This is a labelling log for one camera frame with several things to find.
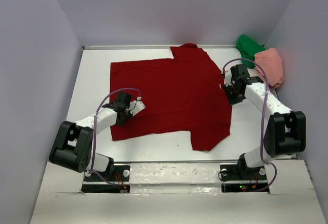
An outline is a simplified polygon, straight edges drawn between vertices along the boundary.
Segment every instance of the screw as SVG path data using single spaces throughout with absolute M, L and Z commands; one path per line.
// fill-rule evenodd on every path
M 89 176 L 91 176 L 91 173 L 90 173 L 90 171 L 86 170 L 85 173 L 84 173 L 84 175 L 85 175 L 86 177 L 89 177 Z
M 265 169 L 264 168 L 261 168 L 260 171 L 258 171 L 258 173 L 260 175 L 265 175 Z
M 129 175 L 130 175 L 130 171 L 127 170 L 127 169 L 125 169 L 125 170 L 123 171 L 123 176 L 124 176 L 124 177 L 128 177 Z
M 227 169 L 222 169 L 222 170 L 221 170 L 221 175 L 222 175 L 222 176 L 227 176 L 227 175 L 228 175 L 228 171 L 227 171 Z

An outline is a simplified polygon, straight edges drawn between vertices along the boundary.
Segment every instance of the cable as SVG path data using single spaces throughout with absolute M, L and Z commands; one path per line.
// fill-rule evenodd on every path
M 255 185 L 252 186 L 253 189 L 255 189 L 257 187 L 257 185 L 258 185 L 258 177 L 257 177 L 257 174 L 254 173 L 254 175 L 255 175 L 255 178 L 256 178 L 256 183 L 255 183 Z
M 133 109 L 131 109 L 131 110 L 129 110 L 129 111 L 132 111 L 132 110 L 134 110 L 134 109 L 135 109 L 135 107 L 137 106 L 137 102 L 138 102 L 138 100 L 137 100 L 137 99 L 135 99 L 134 107 L 133 107 Z
M 261 188 L 261 189 L 259 189 L 259 190 L 256 190 L 256 192 L 260 192 L 260 191 L 265 190 L 265 189 L 268 188 L 269 186 L 271 186 L 272 183 L 275 181 L 275 179 L 276 179 L 276 177 L 277 177 L 277 168 L 276 168 L 276 166 L 275 166 L 272 162 L 268 163 L 268 162 L 265 161 L 264 158 L 263 158 L 263 148 L 264 148 L 264 120 L 265 120 L 265 109 L 266 109 L 266 107 L 267 107 L 267 101 L 268 101 L 269 80 L 268 80 L 268 76 L 267 76 L 267 74 L 265 73 L 264 69 L 261 67 L 260 64 L 256 63 L 255 61 L 252 61 L 252 60 L 246 59 L 246 58 L 236 58 L 236 59 L 233 59 L 233 60 L 228 61 L 228 62 L 223 66 L 223 73 L 225 73 L 225 68 L 226 68 L 226 66 L 227 66 L 229 63 L 232 63 L 232 62 L 234 62 L 234 61 L 239 61 L 239 60 L 245 60 L 245 61 L 248 61 L 248 62 L 251 62 L 251 63 L 255 64 L 255 65 L 256 65 L 256 66 L 262 71 L 262 73 L 263 73 L 263 75 L 264 75 L 264 79 L 265 79 L 265 95 L 264 95 L 264 102 L 263 102 L 263 109 L 262 109 L 262 118 L 261 118 L 261 144 L 260 144 L 260 157 L 261 157 L 261 161 L 262 161 L 264 164 L 266 164 L 266 165 L 268 165 L 268 164 L 272 165 L 272 167 L 273 167 L 274 170 L 275 170 L 275 173 L 274 173 L 274 176 L 273 176 L 271 182 L 270 182 L 267 186 L 265 186 L 265 187 L 263 187 L 263 188 Z
M 116 186 L 116 187 L 118 186 L 117 184 L 111 183 L 111 182 L 109 182 L 108 180 L 106 180 L 105 178 L 103 178 L 102 175 L 99 174 L 98 171 L 93 171 L 93 173 L 95 173 L 96 175 L 98 175 L 98 177 L 99 177 L 102 181 L 106 182 L 107 184 L 109 184 L 109 185 L 111 185 L 111 186 Z
M 251 176 L 251 180 L 250 182 L 246 185 L 246 187 L 248 187 L 251 183 L 252 183 L 253 177 Z
M 118 188 L 119 188 L 119 190 L 121 190 L 121 186 L 119 185 L 119 180 L 118 180 L 118 178 L 117 178 L 117 175 L 114 174 L 114 176 L 115 176 L 115 179 L 116 179 L 116 182 L 117 182 Z
M 127 187 L 126 187 L 126 185 L 124 185 L 123 180 L 121 179 L 121 176 L 119 175 L 119 173 L 117 171 L 116 171 L 116 175 L 118 176 L 119 180 L 121 181 L 123 188 L 126 190 Z
M 222 171 L 220 171 L 218 174 L 217 174 L 217 177 L 219 178 L 219 180 L 221 180 L 222 181 L 222 177 L 220 178 L 220 176 L 219 175 L 221 175 L 222 176 Z
M 131 90 L 131 91 L 137 91 L 139 93 L 139 97 L 141 97 L 141 92 L 139 89 L 136 89 L 136 88 L 120 88 L 120 89 L 117 89 L 113 92 L 111 92 L 110 94 L 108 94 L 100 103 L 100 105 L 98 106 L 97 110 L 96 110 L 96 113 L 95 113 L 95 116 L 94 116 L 94 124 L 93 124 L 93 151 L 92 151 L 92 159 L 91 159 L 91 169 L 90 169 L 90 173 L 95 173 L 96 175 L 98 175 L 98 177 L 110 184 L 110 185 L 114 185 L 116 186 L 116 184 L 113 184 L 113 183 L 110 183 L 109 181 L 107 181 L 106 179 L 104 179 L 97 171 L 93 170 L 93 167 L 94 167 L 94 161 L 95 161 L 95 158 L 96 158 L 96 145 L 97 145 L 97 115 L 100 111 L 100 109 L 102 108 L 104 102 L 107 100 L 107 98 L 109 98 L 111 95 L 117 93 L 117 92 L 120 92 L 120 91 L 125 91 L 125 90 Z

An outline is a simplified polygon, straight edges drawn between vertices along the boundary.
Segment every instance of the pink cloth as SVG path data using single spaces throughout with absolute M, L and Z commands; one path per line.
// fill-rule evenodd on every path
M 258 52 L 254 55 L 255 62 L 260 64 L 269 79 L 269 85 L 277 88 L 283 83 L 282 59 L 275 48 Z M 257 75 L 264 80 L 262 71 L 255 67 Z

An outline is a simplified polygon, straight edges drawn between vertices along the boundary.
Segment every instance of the red t-shirt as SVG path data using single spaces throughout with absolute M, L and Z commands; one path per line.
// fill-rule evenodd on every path
M 111 64 L 110 91 L 138 88 L 146 105 L 122 127 L 111 126 L 112 138 L 190 131 L 193 149 L 209 151 L 230 135 L 232 108 L 220 89 L 224 78 L 207 53 L 195 44 L 171 50 L 173 59 Z

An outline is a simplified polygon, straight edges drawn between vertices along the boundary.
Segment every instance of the white enclosure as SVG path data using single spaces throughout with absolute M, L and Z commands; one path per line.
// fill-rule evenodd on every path
M 306 114 L 300 156 L 327 218 L 326 1 L 0 0 L 0 223 L 30 223 L 82 46 L 234 45 L 241 34 L 276 47 L 284 59 L 278 96 Z

